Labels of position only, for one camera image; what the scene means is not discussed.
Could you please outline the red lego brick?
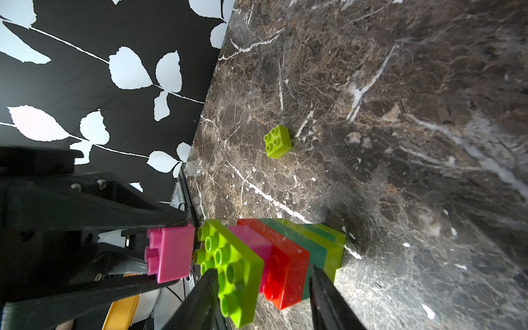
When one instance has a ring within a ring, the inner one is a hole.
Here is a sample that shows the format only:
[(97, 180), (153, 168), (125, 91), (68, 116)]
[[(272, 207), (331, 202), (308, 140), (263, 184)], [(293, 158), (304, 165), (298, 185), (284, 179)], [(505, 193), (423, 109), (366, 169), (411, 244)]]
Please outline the red lego brick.
[(300, 303), (307, 293), (310, 253), (258, 219), (240, 219), (237, 224), (251, 228), (272, 245), (271, 256), (265, 263), (268, 267), (263, 285), (265, 298), (281, 311)]

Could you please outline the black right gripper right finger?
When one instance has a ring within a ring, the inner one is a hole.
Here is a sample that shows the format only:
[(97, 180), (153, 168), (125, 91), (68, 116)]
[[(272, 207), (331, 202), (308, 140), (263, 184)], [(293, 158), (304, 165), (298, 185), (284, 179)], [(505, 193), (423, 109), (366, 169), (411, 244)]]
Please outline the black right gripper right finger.
[(366, 330), (326, 273), (314, 264), (310, 265), (310, 270), (309, 293), (314, 329)]

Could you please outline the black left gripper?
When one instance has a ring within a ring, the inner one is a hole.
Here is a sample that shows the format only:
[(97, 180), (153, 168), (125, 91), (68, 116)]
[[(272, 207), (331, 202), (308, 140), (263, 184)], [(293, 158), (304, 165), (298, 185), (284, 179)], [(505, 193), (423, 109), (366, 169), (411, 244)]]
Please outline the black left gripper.
[(115, 301), (178, 283), (114, 278), (135, 254), (100, 247), (118, 228), (183, 227), (188, 213), (111, 173), (78, 174), (76, 151), (1, 147), (1, 328), (53, 329)]

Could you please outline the lime 2x2 lego brick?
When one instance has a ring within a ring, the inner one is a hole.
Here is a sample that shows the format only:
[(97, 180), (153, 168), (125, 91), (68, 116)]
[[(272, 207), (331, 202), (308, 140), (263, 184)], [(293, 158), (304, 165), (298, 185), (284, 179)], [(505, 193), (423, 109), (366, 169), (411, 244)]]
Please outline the lime 2x2 lego brick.
[(290, 134), (286, 127), (277, 125), (263, 138), (269, 158), (279, 159), (292, 149)]

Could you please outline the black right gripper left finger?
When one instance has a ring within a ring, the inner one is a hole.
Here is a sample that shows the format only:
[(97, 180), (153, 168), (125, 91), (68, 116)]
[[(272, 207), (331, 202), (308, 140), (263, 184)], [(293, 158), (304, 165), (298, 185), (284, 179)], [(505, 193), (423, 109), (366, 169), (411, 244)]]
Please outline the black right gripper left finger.
[(213, 329), (218, 293), (218, 272), (209, 269), (162, 329)]

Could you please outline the lime 2x4 lego brick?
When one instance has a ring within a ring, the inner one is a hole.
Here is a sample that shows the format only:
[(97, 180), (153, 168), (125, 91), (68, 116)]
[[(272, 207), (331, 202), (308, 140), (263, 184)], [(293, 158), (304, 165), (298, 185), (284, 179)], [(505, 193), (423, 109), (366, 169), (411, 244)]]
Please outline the lime 2x4 lego brick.
[(198, 228), (201, 247), (193, 262), (201, 275), (210, 269), (218, 272), (220, 309), (238, 328), (254, 321), (264, 262), (237, 238), (221, 221), (208, 219)]

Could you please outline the pink 2x2 lego brick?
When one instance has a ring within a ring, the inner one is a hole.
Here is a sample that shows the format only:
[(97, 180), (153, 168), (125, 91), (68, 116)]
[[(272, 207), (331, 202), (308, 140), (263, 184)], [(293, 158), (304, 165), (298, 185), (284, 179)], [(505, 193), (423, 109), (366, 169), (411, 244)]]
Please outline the pink 2x2 lego brick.
[(228, 227), (228, 229), (263, 260), (264, 267), (258, 291), (262, 294), (265, 283), (268, 279), (269, 260), (272, 256), (272, 244), (258, 232), (246, 225), (234, 225)]
[(189, 276), (193, 258), (195, 227), (154, 228), (147, 230), (148, 246), (144, 252), (147, 274), (158, 283), (168, 283)]

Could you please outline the lime green lego stack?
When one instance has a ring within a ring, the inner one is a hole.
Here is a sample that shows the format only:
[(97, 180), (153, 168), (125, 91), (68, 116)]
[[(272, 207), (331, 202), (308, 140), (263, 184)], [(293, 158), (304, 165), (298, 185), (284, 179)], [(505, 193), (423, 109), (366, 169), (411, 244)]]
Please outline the lime green lego stack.
[(286, 219), (278, 222), (316, 243), (326, 252), (323, 270), (333, 283), (337, 269), (342, 267), (342, 257), (346, 243), (345, 234), (323, 224), (295, 224)]

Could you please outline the dark green 2x4 lego brick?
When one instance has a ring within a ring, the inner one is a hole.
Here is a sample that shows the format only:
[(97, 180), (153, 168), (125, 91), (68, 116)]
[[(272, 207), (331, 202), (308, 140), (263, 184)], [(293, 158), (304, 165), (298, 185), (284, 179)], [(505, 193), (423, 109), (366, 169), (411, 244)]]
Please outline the dark green 2x4 lego brick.
[[(264, 224), (268, 225), (269, 227), (278, 230), (281, 234), (285, 235), (287, 238), (292, 240), (294, 243), (298, 244), (305, 250), (307, 250), (310, 253), (309, 257), (309, 265), (314, 263), (316, 265), (322, 266), (325, 264), (325, 256), (322, 255), (322, 251), (317, 249), (317, 245), (313, 242), (311, 242), (309, 239), (302, 238), (302, 236), (289, 228), (284, 227), (281, 223), (279, 223), (276, 220), (273, 219), (261, 219)], [(309, 298), (309, 279), (311, 276), (311, 271), (309, 270), (308, 266), (308, 272), (307, 272), (307, 293), (305, 294), (305, 299)]]

